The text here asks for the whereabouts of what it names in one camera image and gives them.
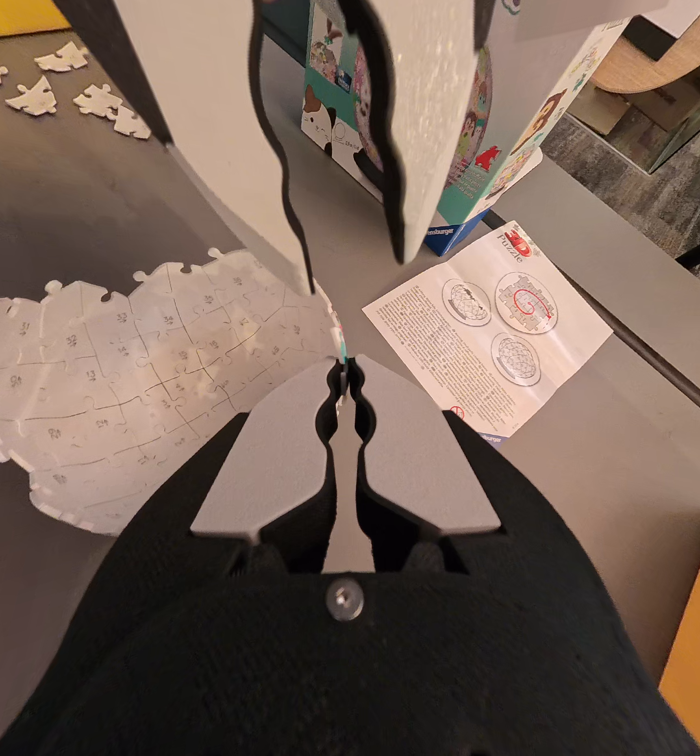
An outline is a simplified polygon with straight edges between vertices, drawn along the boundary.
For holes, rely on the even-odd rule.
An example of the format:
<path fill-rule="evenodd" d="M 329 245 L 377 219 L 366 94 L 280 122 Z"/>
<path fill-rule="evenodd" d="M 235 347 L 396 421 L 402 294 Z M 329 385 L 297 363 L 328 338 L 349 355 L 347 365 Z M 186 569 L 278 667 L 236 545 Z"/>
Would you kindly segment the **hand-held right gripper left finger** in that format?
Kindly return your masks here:
<path fill-rule="evenodd" d="M 330 440 L 344 367 L 324 357 L 248 414 L 191 533 L 275 547 L 291 572 L 319 572 L 336 522 Z"/>

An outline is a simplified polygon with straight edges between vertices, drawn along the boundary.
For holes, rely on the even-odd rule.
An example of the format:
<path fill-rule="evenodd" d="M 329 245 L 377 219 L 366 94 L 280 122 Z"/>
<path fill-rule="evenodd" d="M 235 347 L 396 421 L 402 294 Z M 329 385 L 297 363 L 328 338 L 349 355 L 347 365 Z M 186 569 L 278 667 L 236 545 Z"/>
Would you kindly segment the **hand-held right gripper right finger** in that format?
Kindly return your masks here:
<path fill-rule="evenodd" d="M 418 543 L 485 534 L 501 523 L 445 413 L 366 355 L 350 362 L 361 440 L 356 514 L 377 572 L 399 572 Z"/>

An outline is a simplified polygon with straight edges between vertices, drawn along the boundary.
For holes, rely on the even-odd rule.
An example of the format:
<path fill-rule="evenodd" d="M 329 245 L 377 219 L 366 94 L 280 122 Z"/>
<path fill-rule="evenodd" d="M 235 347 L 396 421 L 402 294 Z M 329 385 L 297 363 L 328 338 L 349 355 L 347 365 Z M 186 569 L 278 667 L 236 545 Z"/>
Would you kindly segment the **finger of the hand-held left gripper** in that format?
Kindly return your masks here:
<path fill-rule="evenodd" d="M 261 95 L 262 2 L 116 6 L 170 131 L 169 153 L 263 265 L 295 293 L 312 294 L 287 155 Z"/>
<path fill-rule="evenodd" d="M 370 74 L 370 133 L 400 264 L 415 258 L 448 176 L 483 47 L 483 2 L 339 2 Z"/>

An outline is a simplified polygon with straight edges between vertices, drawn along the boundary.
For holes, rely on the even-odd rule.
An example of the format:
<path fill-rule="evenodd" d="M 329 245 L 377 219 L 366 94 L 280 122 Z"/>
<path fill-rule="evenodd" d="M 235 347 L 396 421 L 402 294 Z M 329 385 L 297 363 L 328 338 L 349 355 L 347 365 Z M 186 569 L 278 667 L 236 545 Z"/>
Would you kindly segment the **pile of white puzzle pieces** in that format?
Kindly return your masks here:
<path fill-rule="evenodd" d="M 29 88 L 18 84 L 18 94 L 5 99 L 5 104 L 32 118 L 54 116 L 57 113 L 57 98 L 45 74 L 47 72 L 69 73 L 87 67 L 89 51 L 85 46 L 70 40 L 57 51 L 35 57 L 33 61 L 43 74 Z M 0 65 L 0 85 L 7 74 L 8 69 Z M 120 135 L 143 141 L 148 140 L 152 135 L 144 120 L 127 108 L 122 98 L 115 95 L 107 83 L 101 86 L 89 85 L 72 102 L 82 115 L 110 121 L 113 124 L 113 130 Z"/>

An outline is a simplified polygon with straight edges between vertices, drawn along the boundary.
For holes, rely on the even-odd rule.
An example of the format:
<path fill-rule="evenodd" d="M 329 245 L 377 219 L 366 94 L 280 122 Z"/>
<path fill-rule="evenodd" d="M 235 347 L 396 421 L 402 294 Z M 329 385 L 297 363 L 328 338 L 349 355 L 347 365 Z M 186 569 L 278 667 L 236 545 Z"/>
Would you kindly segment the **partly built puzzle ball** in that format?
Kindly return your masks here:
<path fill-rule="evenodd" d="M 53 519 L 117 536 L 237 413 L 345 358 L 317 282 L 298 295 L 251 252 L 137 271 L 126 295 L 84 281 L 0 298 L 0 462 Z"/>

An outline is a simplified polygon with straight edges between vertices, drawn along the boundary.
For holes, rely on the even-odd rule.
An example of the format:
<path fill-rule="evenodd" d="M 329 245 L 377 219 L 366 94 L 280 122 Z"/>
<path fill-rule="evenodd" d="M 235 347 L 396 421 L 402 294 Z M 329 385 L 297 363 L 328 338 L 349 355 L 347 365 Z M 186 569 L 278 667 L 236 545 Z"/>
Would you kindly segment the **colourful puzzle box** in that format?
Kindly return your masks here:
<path fill-rule="evenodd" d="M 370 131 L 371 84 L 359 38 L 339 7 L 311 2 L 302 132 L 377 200 L 382 161 Z M 448 176 L 425 239 L 442 256 L 542 159 L 541 145 L 629 18 L 519 38 L 519 23 L 546 2 L 496 2 Z"/>

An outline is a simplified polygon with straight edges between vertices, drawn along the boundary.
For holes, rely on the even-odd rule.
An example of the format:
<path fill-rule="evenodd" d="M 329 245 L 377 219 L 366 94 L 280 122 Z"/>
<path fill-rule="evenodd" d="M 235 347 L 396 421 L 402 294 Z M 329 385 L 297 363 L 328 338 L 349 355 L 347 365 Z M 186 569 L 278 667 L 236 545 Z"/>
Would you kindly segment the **white instruction leaflet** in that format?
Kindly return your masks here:
<path fill-rule="evenodd" d="M 516 221 L 363 312 L 439 408 L 495 446 L 612 335 Z"/>

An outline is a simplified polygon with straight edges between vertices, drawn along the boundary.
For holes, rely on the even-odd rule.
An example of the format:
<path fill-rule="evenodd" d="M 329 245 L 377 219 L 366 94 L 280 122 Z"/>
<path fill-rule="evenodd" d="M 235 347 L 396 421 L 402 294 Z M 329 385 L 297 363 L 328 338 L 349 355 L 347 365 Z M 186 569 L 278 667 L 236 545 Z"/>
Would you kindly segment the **cardboard box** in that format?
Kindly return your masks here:
<path fill-rule="evenodd" d="M 608 135 L 630 108 L 630 102 L 617 93 L 588 82 L 569 105 L 568 113 L 593 131 Z"/>

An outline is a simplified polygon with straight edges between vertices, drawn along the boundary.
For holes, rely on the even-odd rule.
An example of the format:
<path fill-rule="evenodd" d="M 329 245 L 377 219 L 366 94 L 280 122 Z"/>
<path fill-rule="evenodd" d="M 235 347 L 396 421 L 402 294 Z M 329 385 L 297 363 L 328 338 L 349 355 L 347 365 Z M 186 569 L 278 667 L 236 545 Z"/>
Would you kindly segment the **rounded wooden board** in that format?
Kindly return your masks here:
<path fill-rule="evenodd" d="M 621 36 L 601 61 L 591 83 L 613 94 L 654 90 L 700 67 L 700 14 L 659 60 Z"/>

